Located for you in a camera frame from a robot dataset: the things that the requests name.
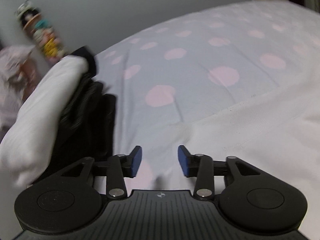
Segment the white sweatshirt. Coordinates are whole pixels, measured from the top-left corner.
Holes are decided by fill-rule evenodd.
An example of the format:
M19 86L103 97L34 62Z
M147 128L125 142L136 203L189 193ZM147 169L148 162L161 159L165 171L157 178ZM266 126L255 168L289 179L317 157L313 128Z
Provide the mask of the white sweatshirt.
M171 126L163 143L216 158L235 155L298 188L308 211L301 232L319 239L319 51L285 85L187 125Z

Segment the folded white garment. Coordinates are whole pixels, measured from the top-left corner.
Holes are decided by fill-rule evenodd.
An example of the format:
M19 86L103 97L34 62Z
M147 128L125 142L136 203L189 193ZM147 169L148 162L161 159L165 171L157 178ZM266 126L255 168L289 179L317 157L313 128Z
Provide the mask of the folded white garment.
M48 167L63 109L88 70L83 57L68 55L42 78L1 142L1 171L26 187Z

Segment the folded black garment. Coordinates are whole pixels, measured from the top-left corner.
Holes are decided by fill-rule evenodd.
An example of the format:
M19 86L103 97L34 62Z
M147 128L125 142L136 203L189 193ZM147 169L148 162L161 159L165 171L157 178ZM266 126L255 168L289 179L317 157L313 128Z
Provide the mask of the folded black garment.
M87 47L81 47L71 55L85 59L88 70L60 115L49 165L36 183L82 158L103 160L113 154L117 98L107 93L102 82L93 79L97 65Z

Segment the grey pink duvet pile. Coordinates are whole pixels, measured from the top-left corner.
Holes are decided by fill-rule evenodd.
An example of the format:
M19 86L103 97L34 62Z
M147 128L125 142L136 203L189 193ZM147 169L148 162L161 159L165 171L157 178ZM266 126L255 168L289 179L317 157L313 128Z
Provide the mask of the grey pink duvet pile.
M18 111L41 79L31 54L34 46L1 50L1 129L10 128Z

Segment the polka dot bed sheet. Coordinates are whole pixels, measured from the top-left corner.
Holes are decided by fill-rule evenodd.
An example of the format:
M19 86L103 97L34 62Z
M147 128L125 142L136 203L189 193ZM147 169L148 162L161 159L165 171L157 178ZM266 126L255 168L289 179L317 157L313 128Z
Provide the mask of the polka dot bed sheet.
M117 96L114 152L143 149L129 189L187 189L177 152L163 143L187 125L285 85L319 51L319 14L289 2L232 4L187 14L132 35L97 55Z

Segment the hanging plush toy organizer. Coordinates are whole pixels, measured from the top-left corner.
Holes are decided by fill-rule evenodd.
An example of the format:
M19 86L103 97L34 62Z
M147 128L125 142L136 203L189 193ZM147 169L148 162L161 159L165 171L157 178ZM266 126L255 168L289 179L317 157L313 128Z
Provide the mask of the hanging plush toy organizer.
M68 54L52 25L40 13L26 23L23 31L33 40L51 66Z

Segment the panda plush toy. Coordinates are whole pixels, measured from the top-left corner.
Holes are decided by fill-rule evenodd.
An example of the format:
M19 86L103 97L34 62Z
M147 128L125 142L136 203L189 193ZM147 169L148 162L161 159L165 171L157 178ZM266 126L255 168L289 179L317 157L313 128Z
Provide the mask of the panda plush toy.
M25 1L17 8L15 16L22 28L24 28L30 21L39 21L42 19L39 8L35 7L30 0Z

